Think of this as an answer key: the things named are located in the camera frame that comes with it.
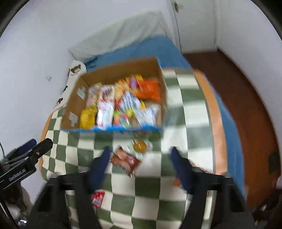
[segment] brown snack packet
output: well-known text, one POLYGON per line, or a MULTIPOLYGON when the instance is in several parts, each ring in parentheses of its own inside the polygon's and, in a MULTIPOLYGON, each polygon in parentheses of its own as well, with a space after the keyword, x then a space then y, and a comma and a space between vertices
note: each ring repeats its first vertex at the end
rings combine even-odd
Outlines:
POLYGON ((134 169, 141 161, 124 151, 121 146, 118 146, 113 153, 110 162, 124 170, 127 175, 132 176, 134 169))

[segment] orange snack bag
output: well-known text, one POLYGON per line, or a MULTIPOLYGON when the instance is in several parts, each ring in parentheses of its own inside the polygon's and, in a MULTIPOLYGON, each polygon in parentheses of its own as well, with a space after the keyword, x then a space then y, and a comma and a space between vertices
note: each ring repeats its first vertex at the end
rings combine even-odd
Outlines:
POLYGON ((156 79, 138 80, 140 90, 133 92, 138 99, 153 100, 160 103, 159 81, 156 79))

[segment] white wall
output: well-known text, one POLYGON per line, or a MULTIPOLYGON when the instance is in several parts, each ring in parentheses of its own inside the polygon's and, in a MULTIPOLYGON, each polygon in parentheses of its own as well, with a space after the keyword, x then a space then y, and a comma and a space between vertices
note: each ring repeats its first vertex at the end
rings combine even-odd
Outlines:
POLYGON ((251 0, 216 1, 217 45, 245 73, 264 102, 282 159, 282 41, 251 0))
MULTIPOLYGON (((0 38, 0 141, 6 153, 31 138, 39 141, 74 60, 68 48, 105 23, 146 9, 161 10, 174 37, 166 0, 30 0, 16 14, 0 38)), ((22 184, 33 202, 43 180, 37 173, 22 184)))

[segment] white door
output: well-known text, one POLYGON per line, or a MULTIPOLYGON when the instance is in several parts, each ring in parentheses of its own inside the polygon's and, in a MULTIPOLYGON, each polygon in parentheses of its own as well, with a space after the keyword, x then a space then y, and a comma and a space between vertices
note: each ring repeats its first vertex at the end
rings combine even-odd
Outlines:
POLYGON ((216 50, 213 0, 171 0, 182 53, 216 50))

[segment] yellow snack bag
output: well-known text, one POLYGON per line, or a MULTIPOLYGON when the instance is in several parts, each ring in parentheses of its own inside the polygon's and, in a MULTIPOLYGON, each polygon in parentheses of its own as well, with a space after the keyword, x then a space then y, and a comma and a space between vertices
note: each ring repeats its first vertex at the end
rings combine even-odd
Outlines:
POLYGON ((90 129, 95 126, 95 117, 97 113, 96 106, 88 107, 81 111, 79 128, 90 129))

